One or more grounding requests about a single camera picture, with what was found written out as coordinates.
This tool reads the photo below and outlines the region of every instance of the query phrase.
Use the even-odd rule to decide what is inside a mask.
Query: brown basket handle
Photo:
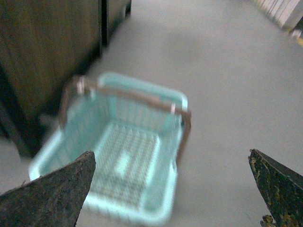
[[[88,91],[95,90],[101,94],[104,95],[113,95],[117,97],[127,98],[131,99],[140,103],[144,103],[147,106],[162,110],[165,112],[169,112],[172,114],[180,114],[182,117],[182,123],[184,124],[184,131],[182,140],[178,149],[177,154],[177,164],[179,165],[180,160],[183,155],[183,151],[186,145],[186,142],[189,137],[189,133],[191,130],[191,112],[190,111],[184,111],[179,107],[175,107],[172,104],[167,103],[161,103],[159,101],[156,101],[152,98],[142,96],[136,92],[133,91],[125,91],[117,88],[112,87],[100,87],[96,82],[89,81],[87,79],[84,79],[84,77],[74,76],[63,88],[63,94],[61,99],[61,107],[59,110],[59,126],[64,129],[64,126],[66,124],[67,120],[67,108],[68,108],[68,101],[69,101],[69,93],[72,89],[77,88],[78,94],[84,94]]]

